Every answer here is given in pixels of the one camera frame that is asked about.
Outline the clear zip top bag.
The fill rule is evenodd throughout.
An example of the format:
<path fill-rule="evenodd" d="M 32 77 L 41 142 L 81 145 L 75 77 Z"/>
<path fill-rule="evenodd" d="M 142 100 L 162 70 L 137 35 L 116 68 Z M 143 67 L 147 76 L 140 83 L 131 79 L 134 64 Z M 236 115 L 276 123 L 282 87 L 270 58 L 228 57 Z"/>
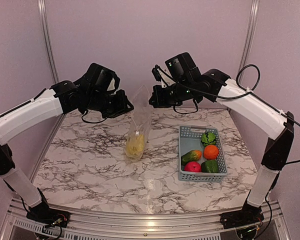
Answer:
<path fill-rule="evenodd" d="M 149 99 L 151 95 L 145 85 L 142 85 L 137 92 L 134 94 L 131 103 L 134 106 L 134 110 L 130 114 L 130 127 L 129 131 L 126 137 L 126 143 L 128 136 L 130 135 L 136 135 L 139 134 L 144 135 L 144 141 L 145 141 L 145 148 L 148 141 L 148 137 L 150 134 L 151 126 L 152 126 L 152 113 L 153 113 L 153 107 L 149 104 Z M 127 156 L 127 158 L 131 162 L 138 162 L 133 161 L 131 158 Z"/>

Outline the yellow toy banana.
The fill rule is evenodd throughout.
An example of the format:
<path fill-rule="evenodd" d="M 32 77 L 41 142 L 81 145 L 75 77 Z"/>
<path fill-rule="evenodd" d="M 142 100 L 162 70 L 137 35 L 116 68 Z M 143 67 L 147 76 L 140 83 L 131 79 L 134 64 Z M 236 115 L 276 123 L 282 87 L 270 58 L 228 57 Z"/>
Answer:
<path fill-rule="evenodd" d="M 130 135 L 127 138 L 125 154 L 133 161 L 139 161 L 145 149 L 145 137 L 143 134 Z"/>

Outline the grey plastic basket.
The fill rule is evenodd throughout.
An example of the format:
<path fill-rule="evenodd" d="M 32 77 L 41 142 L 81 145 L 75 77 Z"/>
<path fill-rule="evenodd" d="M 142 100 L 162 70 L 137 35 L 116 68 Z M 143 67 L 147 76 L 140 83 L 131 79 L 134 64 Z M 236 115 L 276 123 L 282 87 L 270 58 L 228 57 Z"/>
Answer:
<path fill-rule="evenodd" d="M 203 156 L 204 146 L 201 143 L 201 136 L 205 132 L 212 132 L 216 136 L 216 147 L 219 149 L 219 155 L 215 159 L 218 163 L 219 173 L 206 173 L 206 172 L 188 172 L 184 171 L 181 164 L 181 156 L 191 150 L 200 150 L 202 152 L 201 159 L 197 161 L 200 165 L 207 161 Z M 213 127 L 181 125 L 178 129 L 178 179 L 180 181 L 188 182 L 207 182 L 219 183 L 228 174 L 225 155 L 219 131 Z"/>

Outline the yellow toy lemon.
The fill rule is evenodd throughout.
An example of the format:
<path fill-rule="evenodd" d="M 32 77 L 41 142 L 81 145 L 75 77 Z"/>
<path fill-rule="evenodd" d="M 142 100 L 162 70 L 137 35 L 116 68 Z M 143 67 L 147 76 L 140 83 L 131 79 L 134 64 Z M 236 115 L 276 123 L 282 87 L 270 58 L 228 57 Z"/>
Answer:
<path fill-rule="evenodd" d="M 133 139 L 132 150 L 134 154 L 139 154 L 144 151 L 145 137 L 143 134 L 136 135 Z"/>

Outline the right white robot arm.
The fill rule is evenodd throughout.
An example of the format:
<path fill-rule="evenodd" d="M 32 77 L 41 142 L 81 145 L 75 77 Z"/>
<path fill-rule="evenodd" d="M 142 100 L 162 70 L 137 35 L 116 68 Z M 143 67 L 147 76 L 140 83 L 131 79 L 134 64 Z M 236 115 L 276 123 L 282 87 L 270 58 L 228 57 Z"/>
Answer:
<path fill-rule="evenodd" d="M 280 171 L 286 165 L 294 139 L 294 116 L 275 110 L 252 90 L 243 88 L 226 73 L 210 69 L 200 73 L 197 67 L 172 70 L 174 83 L 167 87 L 153 86 L 149 104 L 154 108 L 180 106 L 184 101 L 206 98 L 239 113 L 263 130 L 268 141 L 258 175 L 242 209 L 222 213 L 224 229 L 242 227 L 263 220 L 261 205 L 274 188 Z"/>

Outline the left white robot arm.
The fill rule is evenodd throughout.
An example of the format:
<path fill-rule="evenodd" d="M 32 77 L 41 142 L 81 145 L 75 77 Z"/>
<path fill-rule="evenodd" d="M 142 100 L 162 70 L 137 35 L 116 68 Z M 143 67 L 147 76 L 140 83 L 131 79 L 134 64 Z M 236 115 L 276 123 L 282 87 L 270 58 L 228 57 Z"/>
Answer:
<path fill-rule="evenodd" d="M 16 167 L 8 142 L 47 119 L 75 110 L 83 115 L 89 110 L 98 111 L 104 119 L 113 119 L 132 111 L 133 108 L 122 89 L 100 91 L 92 84 L 84 88 L 78 80 L 65 80 L 0 114 L 0 178 L 28 205 L 27 218 L 50 224 L 58 218 L 65 218 L 67 212 L 49 207 L 40 189 Z"/>

